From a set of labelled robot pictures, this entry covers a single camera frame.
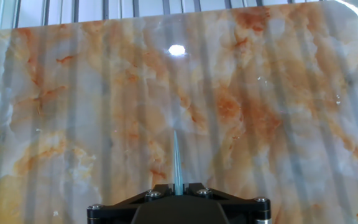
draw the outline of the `screw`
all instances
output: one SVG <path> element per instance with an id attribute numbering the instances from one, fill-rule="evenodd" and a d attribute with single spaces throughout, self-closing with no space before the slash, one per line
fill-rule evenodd
<path id="1" fill-rule="evenodd" d="M 268 199 L 265 197 L 259 196 L 259 197 L 254 198 L 254 200 L 257 202 L 266 202 Z"/>
<path id="2" fill-rule="evenodd" d="M 99 210 L 101 208 L 103 208 L 104 205 L 101 205 L 101 204 L 94 204 L 94 205 L 91 205 L 88 207 L 88 209 L 91 209 L 91 210 Z"/>
<path id="3" fill-rule="evenodd" d="M 150 190 L 146 194 L 147 197 L 158 197 L 160 195 L 161 195 L 160 192 L 154 192 L 154 191 L 150 191 Z"/>
<path id="4" fill-rule="evenodd" d="M 200 195 L 206 195 L 206 194 L 211 193 L 211 191 L 209 190 L 209 188 L 207 188 L 207 189 L 197 190 L 197 193 Z"/>

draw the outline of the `orange veining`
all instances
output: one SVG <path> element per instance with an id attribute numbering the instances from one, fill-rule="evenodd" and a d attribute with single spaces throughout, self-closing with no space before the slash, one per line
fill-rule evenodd
<path id="1" fill-rule="evenodd" d="M 65 57 L 65 58 L 63 58 L 63 59 L 56 59 L 56 62 L 58 62 L 58 63 L 65 63 L 65 62 L 67 62 L 69 59 L 72 59 L 73 58 L 73 56 L 67 56 L 67 57 Z"/>
<path id="2" fill-rule="evenodd" d="M 269 8 L 253 7 L 246 10 L 234 11 L 234 17 L 238 25 L 245 29 L 253 29 L 256 32 L 263 31 L 266 20 L 270 17 Z"/>

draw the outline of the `marble slab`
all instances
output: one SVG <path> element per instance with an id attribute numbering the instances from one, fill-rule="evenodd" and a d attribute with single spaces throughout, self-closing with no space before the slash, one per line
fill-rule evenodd
<path id="1" fill-rule="evenodd" d="M 314 2 L 0 30 L 0 223 L 185 182 L 358 223 L 358 8 Z"/>

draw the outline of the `metal bar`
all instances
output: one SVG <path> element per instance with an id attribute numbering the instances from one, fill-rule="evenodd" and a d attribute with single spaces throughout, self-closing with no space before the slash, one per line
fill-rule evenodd
<path id="1" fill-rule="evenodd" d="M 118 18 L 122 19 L 122 0 L 118 1 L 118 8 L 119 8 Z"/>
<path id="2" fill-rule="evenodd" d="M 171 14 L 169 0 L 162 0 L 162 7 L 163 7 L 163 10 L 164 10 L 164 15 Z"/>
<path id="3" fill-rule="evenodd" d="M 201 12 L 200 0 L 194 0 L 194 11 L 195 12 Z"/>
<path id="4" fill-rule="evenodd" d="M 16 0 L 15 12 L 13 15 L 12 28 L 18 28 L 19 26 L 19 16 L 20 16 L 20 7 L 22 0 Z"/>
<path id="5" fill-rule="evenodd" d="M 133 0 L 133 4 L 134 4 L 134 17 L 139 17 L 139 15 L 140 15 L 139 0 Z"/>
<path id="6" fill-rule="evenodd" d="M 183 5 L 183 0 L 180 0 L 180 6 L 181 6 L 181 13 L 184 13 L 184 5 Z"/>
<path id="7" fill-rule="evenodd" d="M 230 0 L 224 0 L 224 5 L 226 7 L 226 9 L 231 9 L 231 1 Z"/>
<path id="8" fill-rule="evenodd" d="M 2 21 L 4 20 L 4 9 L 5 9 L 5 0 L 2 0 L 1 8 L 0 8 L 0 29 L 2 29 Z"/>
<path id="9" fill-rule="evenodd" d="M 72 22 L 78 22 L 78 11 L 80 9 L 80 0 L 73 0 L 73 18 Z"/>
<path id="10" fill-rule="evenodd" d="M 50 0 L 44 0 L 44 8 L 42 10 L 42 25 L 47 26 L 49 20 L 49 4 Z"/>
<path id="11" fill-rule="evenodd" d="M 63 0 L 60 0 L 59 24 L 62 24 L 62 17 L 63 17 Z"/>
<path id="12" fill-rule="evenodd" d="M 103 0 L 103 20 L 109 19 L 109 0 Z"/>

